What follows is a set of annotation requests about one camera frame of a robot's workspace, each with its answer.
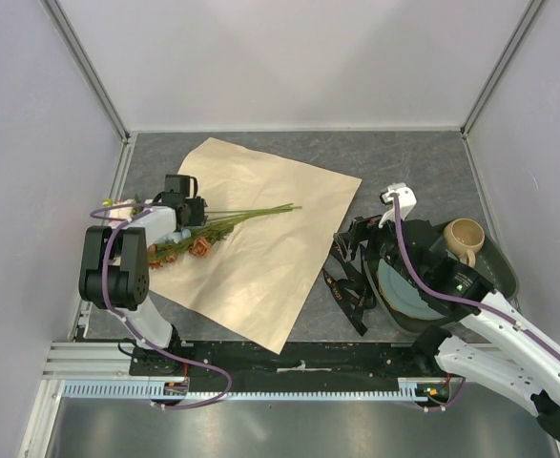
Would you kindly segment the artificial flower bunch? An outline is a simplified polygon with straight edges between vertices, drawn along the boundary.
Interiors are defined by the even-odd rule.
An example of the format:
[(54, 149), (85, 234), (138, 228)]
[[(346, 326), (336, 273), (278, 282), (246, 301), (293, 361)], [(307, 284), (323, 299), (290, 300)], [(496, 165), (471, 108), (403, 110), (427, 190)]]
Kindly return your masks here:
[(288, 213), (297, 207), (291, 203), (277, 207), (220, 211), (205, 225), (176, 228), (176, 207), (186, 199), (160, 192), (149, 200), (128, 199), (110, 202), (92, 211), (95, 219), (108, 225), (93, 225), (85, 232), (82, 268), (108, 274), (140, 272), (160, 268), (179, 256), (190, 253), (207, 257), (212, 246), (226, 239), (235, 227), (248, 219)]

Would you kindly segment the black ribbon gold lettering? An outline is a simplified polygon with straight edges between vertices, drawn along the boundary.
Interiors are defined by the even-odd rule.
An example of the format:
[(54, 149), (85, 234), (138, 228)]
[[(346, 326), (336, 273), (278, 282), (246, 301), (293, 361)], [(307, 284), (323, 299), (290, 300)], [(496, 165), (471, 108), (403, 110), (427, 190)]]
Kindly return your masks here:
[(345, 277), (337, 280), (323, 268), (323, 280), (352, 327), (360, 336), (364, 336), (368, 330), (363, 322), (364, 311), (376, 306), (369, 280), (349, 260), (343, 258), (336, 243), (332, 245), (329, 256), (339, 262)]

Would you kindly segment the orange wrapping paper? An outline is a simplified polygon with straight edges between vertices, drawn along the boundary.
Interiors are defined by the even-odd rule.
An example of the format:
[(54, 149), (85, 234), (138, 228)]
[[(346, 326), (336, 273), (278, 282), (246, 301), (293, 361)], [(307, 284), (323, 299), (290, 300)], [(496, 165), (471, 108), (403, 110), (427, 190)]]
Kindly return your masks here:
[(280, 353), (361, 185), (296, 160), (208, 138), (183, 160), (211, 211), (296, 210), (239, 224), (205, 258), (151, 274), (154, 293)]

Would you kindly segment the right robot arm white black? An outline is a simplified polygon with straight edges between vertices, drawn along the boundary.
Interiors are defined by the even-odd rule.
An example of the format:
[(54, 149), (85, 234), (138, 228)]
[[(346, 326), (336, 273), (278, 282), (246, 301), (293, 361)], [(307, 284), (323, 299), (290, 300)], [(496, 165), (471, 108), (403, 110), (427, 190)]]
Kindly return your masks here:
[(380, 306), (414, 337), (411, 363), (483, 385), (521, 406), (560, 443), (560, 345), (523, 317), (484, 275), (449, 253), (439, 226), (355, 219), (331, 256), (345, 276), (324, 277), (360, 334)]

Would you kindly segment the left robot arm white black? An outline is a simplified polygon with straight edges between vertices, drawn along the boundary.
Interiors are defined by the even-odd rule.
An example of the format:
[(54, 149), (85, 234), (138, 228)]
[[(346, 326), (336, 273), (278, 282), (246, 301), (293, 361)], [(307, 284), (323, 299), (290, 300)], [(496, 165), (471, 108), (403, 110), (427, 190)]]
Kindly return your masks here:
[(184, 354), (172, 345), (175, 328), (150, 299), (148, 249), (202, 226), (206, 207), (200, 196), (161, 192), (148, 201), (129, 199), (92, 211), (92, 218), (107, 223), (85, 233), (78, 280), (81, 299), (117, 318), (137, 346), (152, 349), (151, 365), (163, 375), (176, 374)]

